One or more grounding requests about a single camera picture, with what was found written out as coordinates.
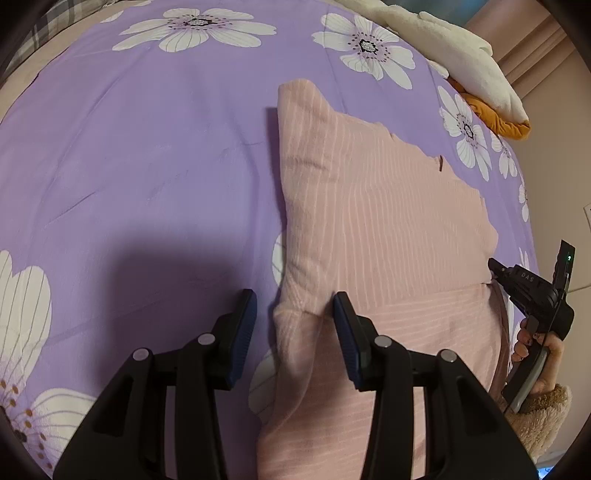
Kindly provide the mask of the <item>person right hand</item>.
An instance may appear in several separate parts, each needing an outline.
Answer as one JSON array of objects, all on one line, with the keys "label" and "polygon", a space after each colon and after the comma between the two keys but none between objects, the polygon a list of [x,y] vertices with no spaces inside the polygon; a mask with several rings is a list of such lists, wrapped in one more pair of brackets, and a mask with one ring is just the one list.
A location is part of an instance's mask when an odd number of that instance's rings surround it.
[{"label": "person right hand", "polygon": [[550,393],[555,389],[565,346],[564,342],[554,332],[549,332],[547,335],[532,334],[527,330],[527,326],[528,320],[524,319],[520,324],[517,342],[511,354],[511,361],[516,365],[525,360],[533,344],[540,344],[549,349],[545,366],[530,392],[530,395],[535,397]]}]

